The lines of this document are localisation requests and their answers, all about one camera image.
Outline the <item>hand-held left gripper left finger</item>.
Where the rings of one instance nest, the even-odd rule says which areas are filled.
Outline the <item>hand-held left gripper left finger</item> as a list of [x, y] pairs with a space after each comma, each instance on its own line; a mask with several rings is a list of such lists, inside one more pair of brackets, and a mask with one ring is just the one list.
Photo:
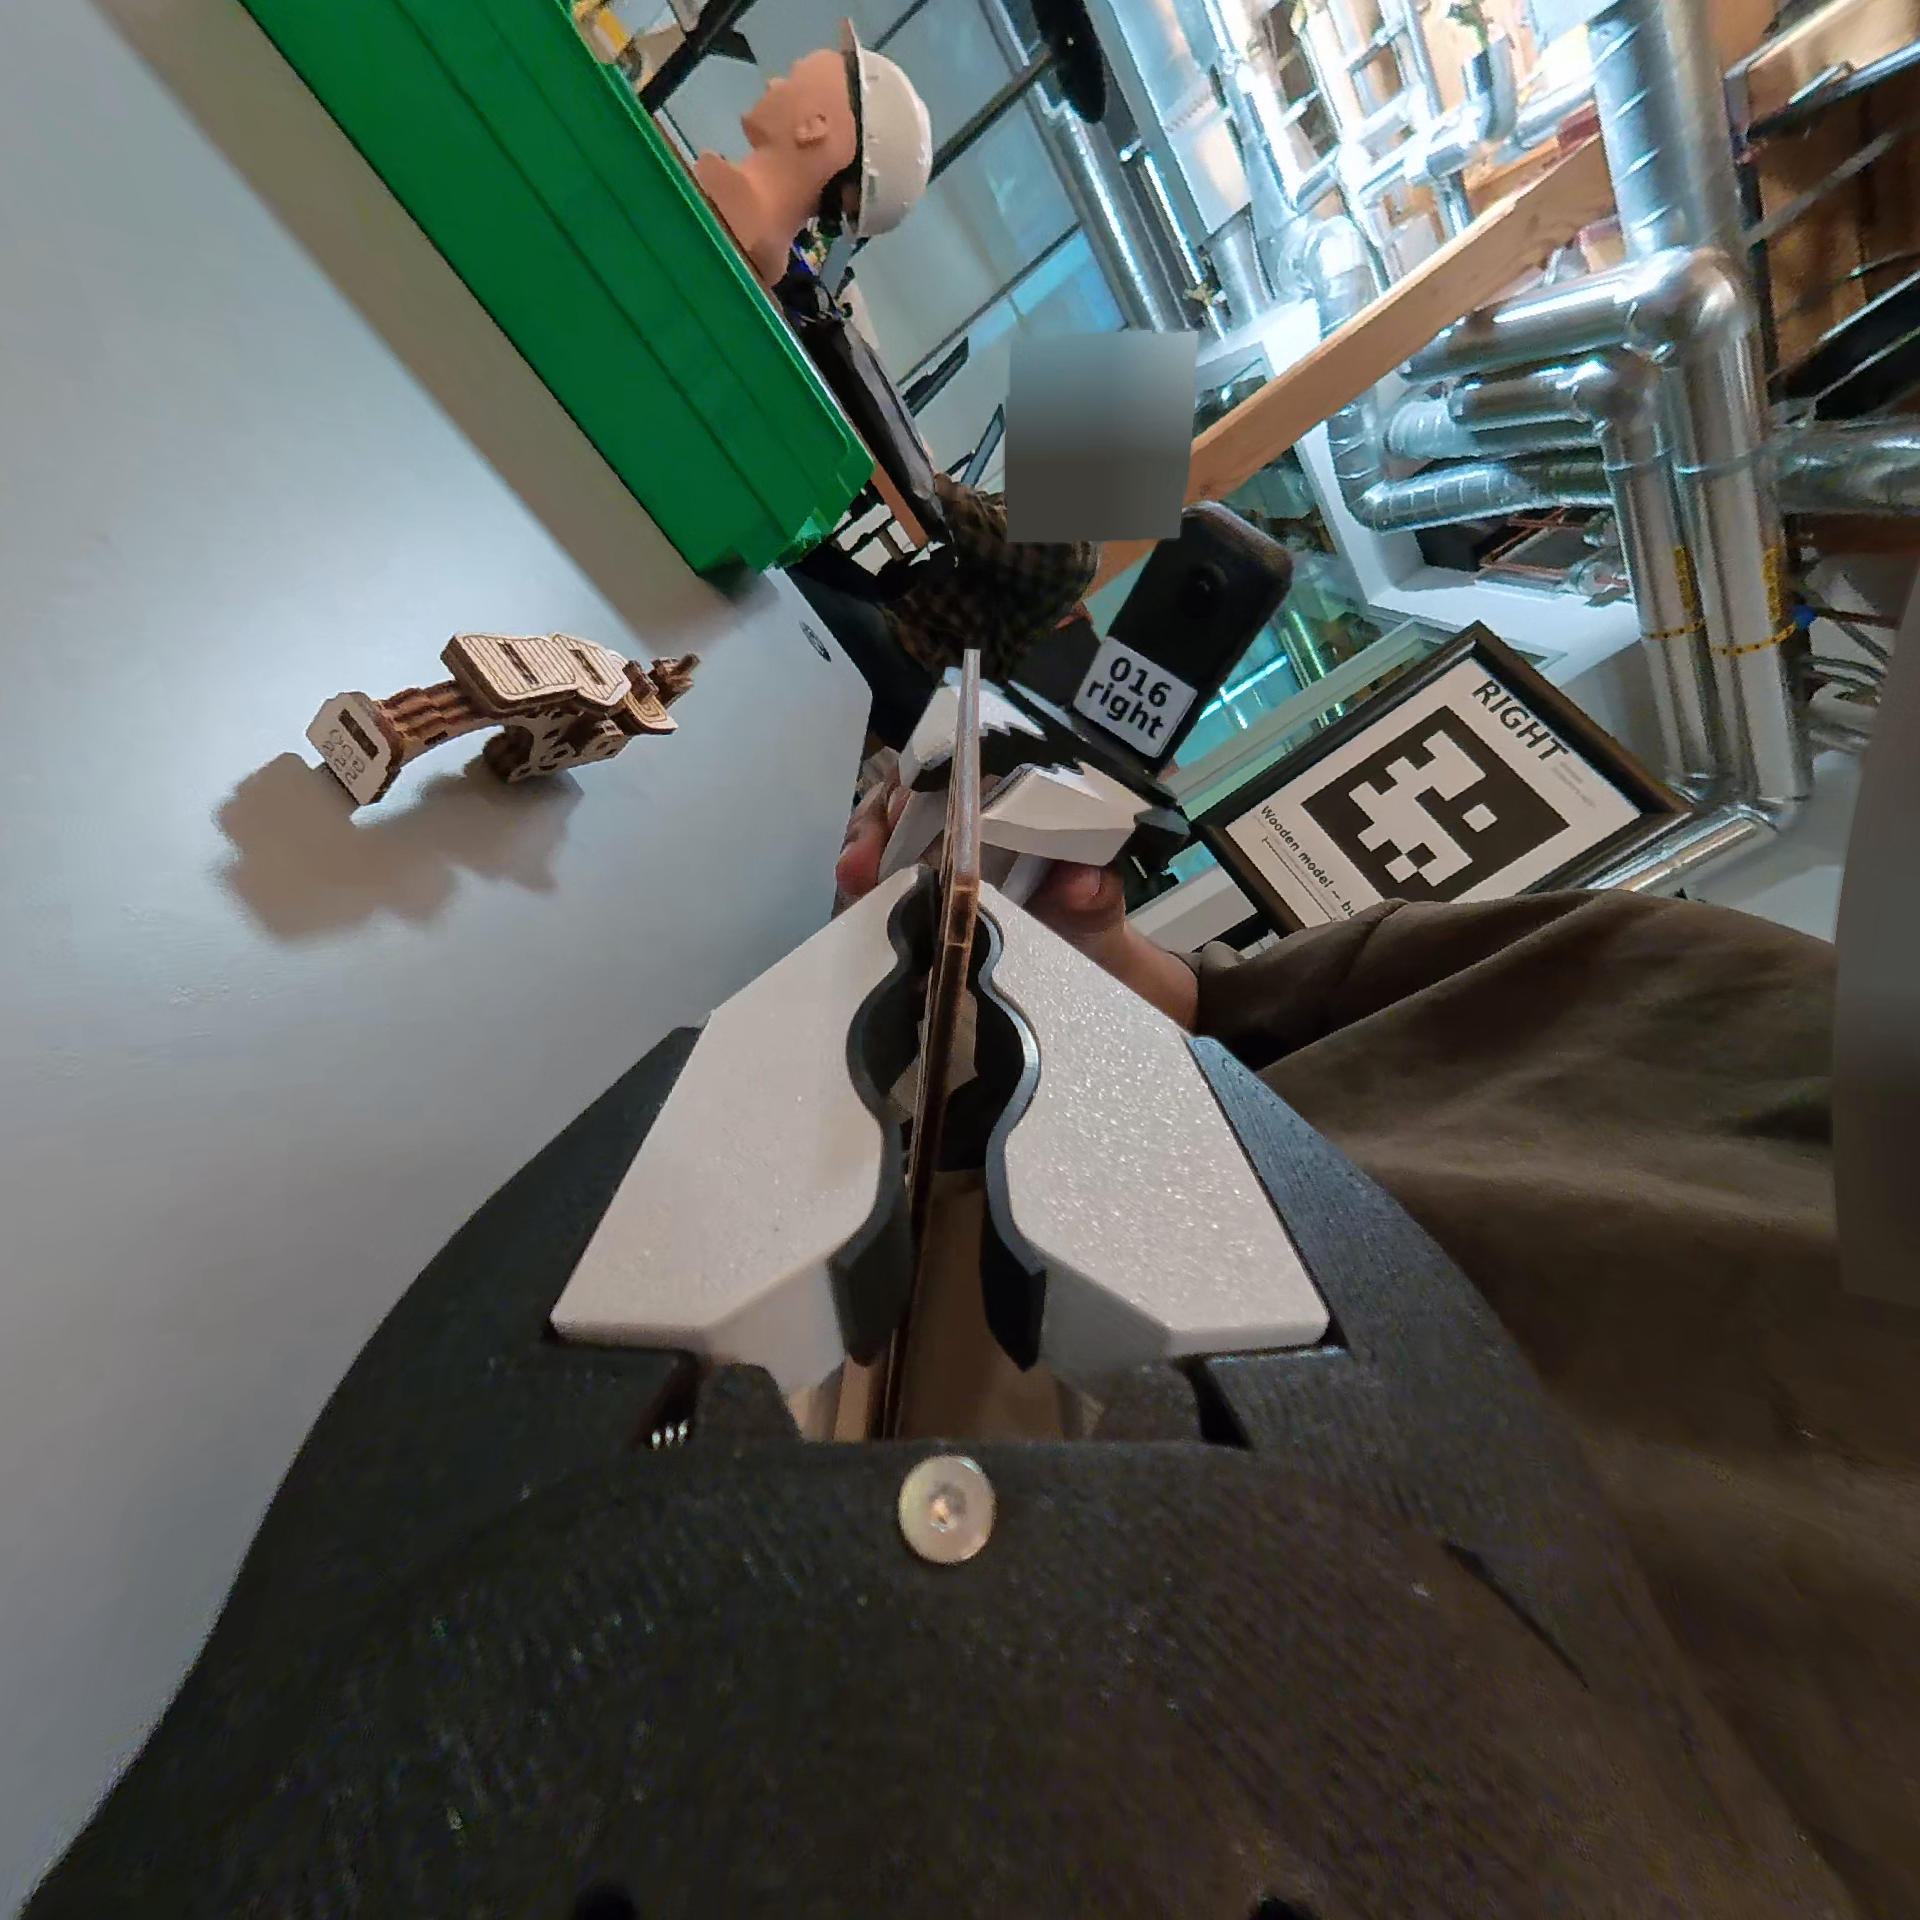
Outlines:
[[804, 1438], [859, 1438], [916, 1280], [894, 1091], [920, 1057], [937, 884], [882, 882], [724, 1000], [552, 1306], [583, 1349], [761, 1369]]

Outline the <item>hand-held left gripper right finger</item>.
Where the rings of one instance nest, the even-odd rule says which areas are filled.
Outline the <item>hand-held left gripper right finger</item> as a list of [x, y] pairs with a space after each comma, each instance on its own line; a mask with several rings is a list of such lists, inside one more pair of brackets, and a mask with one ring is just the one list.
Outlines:
[[1317, 1344], [1332, 1322], [1189, 1033], [1009, 898], [979, 901], [979, 1296], [1022, 1369]]

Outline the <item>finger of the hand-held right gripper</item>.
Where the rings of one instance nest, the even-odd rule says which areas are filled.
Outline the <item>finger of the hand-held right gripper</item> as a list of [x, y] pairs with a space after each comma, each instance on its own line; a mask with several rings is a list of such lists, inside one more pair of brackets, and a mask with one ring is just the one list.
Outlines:
[[1189, 844], [1189, 821], [1100, 766], [1019, 766], [999, 778], [979, 810], [979, 875], [1029, 901], [1062, 863], [1108, 869], [1116, 859], [1166, 866]]
[[889, 803], [882, 816], [878, 882], [942, 859], [960, 691], [960, 679], [942, 679], [896, 755], [896, 808]]

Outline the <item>laser-cut wooden puzzle sheet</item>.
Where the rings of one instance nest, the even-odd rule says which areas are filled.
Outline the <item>laser-cut wooden puzzle sheet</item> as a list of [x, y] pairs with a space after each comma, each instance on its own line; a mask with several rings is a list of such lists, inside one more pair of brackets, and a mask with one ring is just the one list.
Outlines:
[[896, 1438], [904, 1401], [904, 1364], [925, 1271], [925, 1231], [930, 1218], [933, 1172], [940, 1168], [946, 1082], [952, 1066], [957, 1018], [966, 996], [976, 943], [979, 898], [979, 649], [964, 652], [957, 682], [952, 752], [946, 759], [946, 810], [933, 890], [933, 950], [928, 965], [920, 1076], [904, 1168], [906, 1196], [906, 1280], [904, 1306], [878, 1373], [875, 1438]]

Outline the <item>person's right hand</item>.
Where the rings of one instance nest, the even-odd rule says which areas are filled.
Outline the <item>person's right hand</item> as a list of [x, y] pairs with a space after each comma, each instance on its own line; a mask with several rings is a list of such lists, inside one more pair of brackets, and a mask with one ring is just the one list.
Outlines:
[[[832, 914], [875, 890], [882, 854], [906, 798], [896, 778], [886, 778], [851, 808], [835, 859]], [[1024, 901], [1024, 910], [1129, 994], [1157, 1005], [1183, 1033], [1199, 1033], [1196, 969], [1126, 920], [1116, 873], [1054, 863]]]

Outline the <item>wooden ceiling beam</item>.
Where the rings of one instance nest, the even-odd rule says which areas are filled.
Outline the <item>wooden ceiling beam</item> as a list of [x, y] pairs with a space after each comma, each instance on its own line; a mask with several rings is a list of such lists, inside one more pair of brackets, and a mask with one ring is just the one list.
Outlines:
[[1494, 304], [1524, 271], [1541, 268], [1555, 249], [1611, 210], [1608, 168], [1591, 137], [1209, 426], [1189, 446], [1186, 507], [1235, 494], [1441, 331]]

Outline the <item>framed black-white marker sign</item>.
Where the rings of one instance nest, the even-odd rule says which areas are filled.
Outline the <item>framed black-white marker sign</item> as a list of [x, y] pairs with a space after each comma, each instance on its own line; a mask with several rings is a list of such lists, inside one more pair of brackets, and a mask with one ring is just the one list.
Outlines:
[[1475, 624], [1190, 828], [1288, 934], [1586, 882], [1686, 816], [1689, 798]]

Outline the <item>black garment with white print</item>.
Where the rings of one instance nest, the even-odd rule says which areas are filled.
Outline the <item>black garment with white print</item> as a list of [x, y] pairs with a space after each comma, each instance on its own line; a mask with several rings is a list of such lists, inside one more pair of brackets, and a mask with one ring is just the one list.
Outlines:
[[952, 538], [940, 495], [942, 472], [937, 472], [896, 385], [882, 369], [849, 308], [828, 294], [827, 281], [797, 251], [776, 281], [773, 300], [872, 454], [875, 470], [863, 494], [875, 494], [891, 524], [920, 537], [915, 553], [889, 557], [878, 571], [865, 571], [846, 553], [827, 567], [832, 588], [889, 607], [920, 582], [930, 583], [951, 571], [951, 562], [940, 562]]

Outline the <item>small assembled wooden model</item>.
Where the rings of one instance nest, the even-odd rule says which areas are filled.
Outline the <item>small assembled wooden model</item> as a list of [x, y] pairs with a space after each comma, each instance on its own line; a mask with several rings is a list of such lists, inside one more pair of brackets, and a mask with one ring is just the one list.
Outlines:
[[630, 661], [583, 637], [457, 632], [448, 679], [388, 698], [339, 691], [306, 724], [306, 746], [357, 808], [379, 803], [398, 775], [468, 734], [484, 734], [494, 780], [521, 784], [666, 737], [699, 655]]

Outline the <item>silver ventilation ducts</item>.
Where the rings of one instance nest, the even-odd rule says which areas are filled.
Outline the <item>silver ventilation ducts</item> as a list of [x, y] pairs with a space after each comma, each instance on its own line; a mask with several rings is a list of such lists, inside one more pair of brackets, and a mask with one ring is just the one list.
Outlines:
[[1602, 498], [1611, 514], [1682, 824], [1591, 854], [1586, 884], [1653, 890], [1791, 827], [1812, 746], [1782, 516], [1751, 350], [1716, 249], [1675, 249], [1522, 294], [1387, 360], [1325, 420], [1347, 516], [1377, 537]]

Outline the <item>white hard hat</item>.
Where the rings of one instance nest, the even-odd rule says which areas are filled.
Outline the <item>white hard hat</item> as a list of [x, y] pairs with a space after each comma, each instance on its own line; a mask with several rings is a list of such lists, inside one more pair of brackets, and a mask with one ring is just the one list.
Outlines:
[[894, 233], [925, 199], [933, 169], [930, 111], [896, 61], [838, 22], [856, 155], [835, 181], [835, 225], [851, 242]]

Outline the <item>mannequin head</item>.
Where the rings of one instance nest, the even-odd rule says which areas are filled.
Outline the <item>mannequin head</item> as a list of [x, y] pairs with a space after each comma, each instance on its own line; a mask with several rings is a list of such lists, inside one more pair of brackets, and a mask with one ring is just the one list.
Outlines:
[[699, 155], [691, 181], [755, 281], [773, 292], [797, 234], [816, 220], [838, 225], [851, 206], [859, 121], [849, 54], [828, 46], [797, 58], [740, 118], [740, 134], [745, 156]]

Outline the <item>green plastic bin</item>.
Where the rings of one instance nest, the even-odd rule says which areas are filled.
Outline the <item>green plastic bin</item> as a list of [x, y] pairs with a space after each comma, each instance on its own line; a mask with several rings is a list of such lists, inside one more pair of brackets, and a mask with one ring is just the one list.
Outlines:
[[696, 574], [800, 562], [875, 459], [563, 3], [246, 3]]

